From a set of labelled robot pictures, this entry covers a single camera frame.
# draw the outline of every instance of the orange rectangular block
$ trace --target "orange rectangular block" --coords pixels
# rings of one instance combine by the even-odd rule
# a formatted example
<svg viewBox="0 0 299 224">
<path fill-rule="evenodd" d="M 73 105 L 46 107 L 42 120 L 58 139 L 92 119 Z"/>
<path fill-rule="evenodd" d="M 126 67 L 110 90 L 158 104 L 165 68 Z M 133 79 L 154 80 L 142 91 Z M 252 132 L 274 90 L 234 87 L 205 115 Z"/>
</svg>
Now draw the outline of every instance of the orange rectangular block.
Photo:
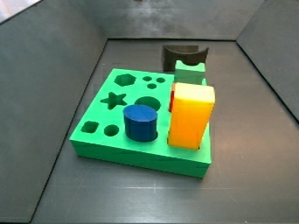
<svg viewBox="0 0 299 224">
<path fill-rule="evenodd" d="M 197 150 L 214 104 L 213 87 L 174 84 L 168 144 Z"/>
</svg>

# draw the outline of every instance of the green shape sorter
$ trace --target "green shape sorter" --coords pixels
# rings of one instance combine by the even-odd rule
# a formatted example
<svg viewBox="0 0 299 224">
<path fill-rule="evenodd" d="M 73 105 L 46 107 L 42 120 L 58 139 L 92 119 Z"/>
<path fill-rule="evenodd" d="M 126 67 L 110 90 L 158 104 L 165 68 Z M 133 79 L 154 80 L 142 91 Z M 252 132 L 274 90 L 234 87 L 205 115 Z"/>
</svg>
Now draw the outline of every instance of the green shape sorter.
<svg viewBox="0 0 299 224">
<path fill-rule="evenodd" d="M 205 74 L 205 64 L 186 66 L 180 60 L 174 63 L 173 82 L 182 82 L 200 85 Z"/>
<path fill-rule="evenodd" d="M 172 74 L 112 70 L 69 137 L 78 156 L 202 178 L 210 165 L 209 125 L 198 150 L 166 144 L 172 84 Z M 149 143 L 126 137 L 122 110 L 132 104 L 157 110 L 157 138 Z"/>
</svg>

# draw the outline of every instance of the hexagonal hole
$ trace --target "hexagonal hole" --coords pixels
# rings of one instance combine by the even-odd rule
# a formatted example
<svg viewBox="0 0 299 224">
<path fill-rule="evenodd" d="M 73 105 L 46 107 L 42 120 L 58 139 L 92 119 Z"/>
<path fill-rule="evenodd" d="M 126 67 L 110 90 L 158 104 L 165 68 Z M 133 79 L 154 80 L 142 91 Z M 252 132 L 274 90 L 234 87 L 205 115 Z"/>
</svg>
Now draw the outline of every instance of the hexagonal hole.
<svg viewBox="0 0 299 224">
<path fill-rule="evenodd" d="M 116 79 L 114 79 L 114 83 L 120 86 L 120 87 L 125 87 L 129 85 L 133 85 L 136 82 L 136 77 L 129 74 L 129 73 L 124 73 L 120 74 Z"/>
</svg>

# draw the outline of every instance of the green base side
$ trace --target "green base side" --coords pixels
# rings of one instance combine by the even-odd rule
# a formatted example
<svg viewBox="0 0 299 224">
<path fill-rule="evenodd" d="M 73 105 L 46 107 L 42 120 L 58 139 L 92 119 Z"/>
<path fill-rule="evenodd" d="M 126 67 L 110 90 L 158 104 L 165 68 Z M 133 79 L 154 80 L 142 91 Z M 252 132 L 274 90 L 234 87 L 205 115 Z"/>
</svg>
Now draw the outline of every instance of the green base side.
<svg viewBox="0 0 299 224">
<path fill-rule="evenodd" d="M 197 66 L 186 66 L 180 60 L 176 60 L 173 82 L 200 85 L 204 79 L 204 74 L 204 63 L 200 63 Z"/>
<path fill-rule="evenodd" d="M 170 74 L 112 70 L 69 137 L 78 156 L 202 178 L 210 165 L 209 125 L 198 150 L 166 144 L 172 83 Z M 134 103 L 157 109 L 157 138 L 149 143 L 138 143 L 125 134 L 122 110 Z"/>
</svg>

